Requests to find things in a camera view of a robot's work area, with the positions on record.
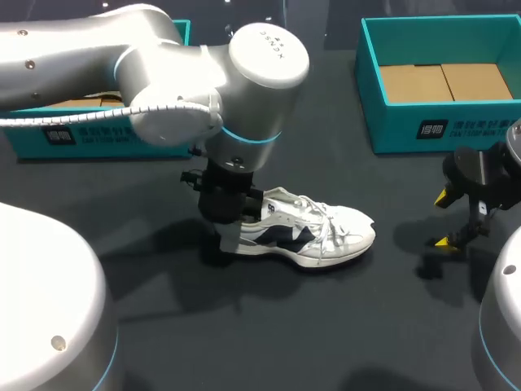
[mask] shoe tongue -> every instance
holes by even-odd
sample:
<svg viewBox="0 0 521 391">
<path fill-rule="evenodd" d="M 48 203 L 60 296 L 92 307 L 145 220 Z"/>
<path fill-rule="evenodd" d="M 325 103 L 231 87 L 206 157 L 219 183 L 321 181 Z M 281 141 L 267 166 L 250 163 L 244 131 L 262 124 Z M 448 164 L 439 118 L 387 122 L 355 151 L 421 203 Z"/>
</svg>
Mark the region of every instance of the shoe tongue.
<svg viewBox="0 0 521 391">
<path fill-rule="evenodd" d="M 260 219 L 264 220 L 275 212 L 284 212 L 292 215 L 298 215 L 299 209 L 294 203 L 284 202 L 281 200 L 274 200 L 265 198 L 262 202 L 262 211 L 260 212 Z"/>
<path fill-rule="evenodd" d="M 264 198 L 260 219 L 264 220 L 273 213 L 283 212 L 299 217 L 306 222 L 320 222 L 322 220 L 322 216 L 311 210 L 309 206 L 307 208 L 302 208 L 296 204 L 295 201 L 297 200 L 299 200 L 298 197 L 295 197 L 294 199 L 288 197 L 287 200 Z"/>
</svg>

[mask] black table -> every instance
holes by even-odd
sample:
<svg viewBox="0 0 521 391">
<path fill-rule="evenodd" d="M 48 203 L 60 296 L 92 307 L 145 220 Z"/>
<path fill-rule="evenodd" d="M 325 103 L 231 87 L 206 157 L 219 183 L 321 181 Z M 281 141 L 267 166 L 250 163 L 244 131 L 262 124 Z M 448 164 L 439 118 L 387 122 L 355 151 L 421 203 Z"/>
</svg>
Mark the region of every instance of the black table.
<svg viewBox="0 0 521 391">
<path fill-rule="evenodd" d="M 478 389 L 471 334 L 519 209 L 499 212 L 467 260 L 425 248 L 466 220 L 466 202 L 433 206 L 443 155 L 373 155 L 353 61 L 351 51 L 313 55 L 295 114 L 255 177 L 376 221 L 371 251 L 329 273 L 218 259 L 198 195 L 179 182 L 202 160 L 16 164 L 0 139 L 0 201 L 65 222 L 103 263 L 125 391 Z M 424 263 L 442 278 L 420 279 Z"/>
</svg>

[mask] black logo on shoe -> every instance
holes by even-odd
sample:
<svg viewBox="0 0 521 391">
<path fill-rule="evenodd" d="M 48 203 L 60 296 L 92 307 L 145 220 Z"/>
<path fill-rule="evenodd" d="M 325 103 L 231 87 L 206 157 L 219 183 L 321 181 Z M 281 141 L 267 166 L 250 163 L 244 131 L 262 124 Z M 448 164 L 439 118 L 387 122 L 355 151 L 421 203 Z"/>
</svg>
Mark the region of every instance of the black logo on shoe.
<svg viewBox="0 0 521 391">
<path fill-rule="evenodd" d="M 293 228 L 290 226 L 271 226 L 261 236 L 255 239 L 255 243 L 268 245 L 276 243 L 277 247 L 293 253 L 299 252 L 307 243 L 314 240 L 315 236 L 308 227 L 305 227 L 296 239 L 293 239 Z"/>
</svg>

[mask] shoe sole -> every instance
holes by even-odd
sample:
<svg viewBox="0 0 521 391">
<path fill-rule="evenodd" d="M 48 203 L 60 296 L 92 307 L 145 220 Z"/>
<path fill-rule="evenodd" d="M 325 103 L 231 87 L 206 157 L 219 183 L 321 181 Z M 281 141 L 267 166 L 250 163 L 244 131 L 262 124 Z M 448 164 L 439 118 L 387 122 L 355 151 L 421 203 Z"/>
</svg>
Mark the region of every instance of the shoe sole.
<svg viewBox="0 0 521 391">
<path fill-rule="evenodd" d="M 305 257 L 303 255 L 299 255 L 297 253 L 293 253 L 289 250 L 279 247 L 266 247 L 266 246 L 248 246 L 246 244 L 233 244 L 231 242 L 227 242 L 226 240 L 221 239 L 220 250 L 224 253 L 228 254 L 238 254 L 238 255 L 246 255 L 246 256 L 260 256 L 265 254 L 277 254 L 283 257 L 291 259 L 294 263 L 299 265 L 300 267 L 304 267 L 306 269 L 309 268 L 322 268 L 338 265 L 340 263 L 344 263 L 347 261 L 351 261 L 352 259 L 359 257 L 367 250 L 369 250 L 371 246 L 367 246 L 362 250 L 345 255 L 340 258 L 323 258 L 319 261 L 317 258 Z"/>
</svg>

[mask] robotic arm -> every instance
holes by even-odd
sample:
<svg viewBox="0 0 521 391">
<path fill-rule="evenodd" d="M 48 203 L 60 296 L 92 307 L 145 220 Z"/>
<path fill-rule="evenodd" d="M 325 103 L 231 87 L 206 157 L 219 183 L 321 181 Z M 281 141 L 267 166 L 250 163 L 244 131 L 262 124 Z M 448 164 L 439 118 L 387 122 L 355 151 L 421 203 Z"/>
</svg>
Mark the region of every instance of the robotic arm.
<svg viewBox="0 0 521 391">
<path fill-rule="evenodd" d="M 139 4 L 84 19 L 0 24 L 0 40 L 0 110 L 110 90 L 120 91 L 127 106 L 0 125 L 128 115 L 150 144 L 204 140 L 207 169 L 182 176 L 201 192 L 203 216 L 231 223 L 260 212 L 253 173 L 265 163 L 309 71 L 308 53 L 293 34 L 258 23 L 238 30 L 229 45 L 183 46 L 168 15 Z"/>
<path fill-rule="evenodd" d="M 461 250 L 479 235 L 488 236 L 496 210 L 508 210 L 521 201 L 521 120 L 507 130 L 504 143 L 487 151 L 458 148 L 444 159 L 443 171 L 447 184 L 435 205 L 445 209 L 467 195 L 470 217 L 463 228 L 435 246 Z"/>
</svg>

